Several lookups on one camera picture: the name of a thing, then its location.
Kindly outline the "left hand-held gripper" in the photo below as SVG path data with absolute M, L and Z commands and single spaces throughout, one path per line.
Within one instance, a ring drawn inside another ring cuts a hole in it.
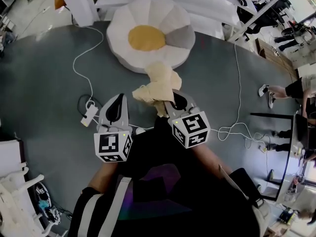
M 102 162 L 127 161 L 133 143 L 131 135 L 127 97 L 121 93 L 112 97 L 99 113 L 94 134 L 96 156 Z

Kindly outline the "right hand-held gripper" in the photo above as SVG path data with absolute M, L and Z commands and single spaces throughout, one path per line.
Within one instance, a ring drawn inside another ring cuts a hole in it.
M 173 101 L 164 102 L 172 135 L 186 149 L 207 142 L 210 125 L 205 112 L 188 94 L 174 89 L 173 96 Z

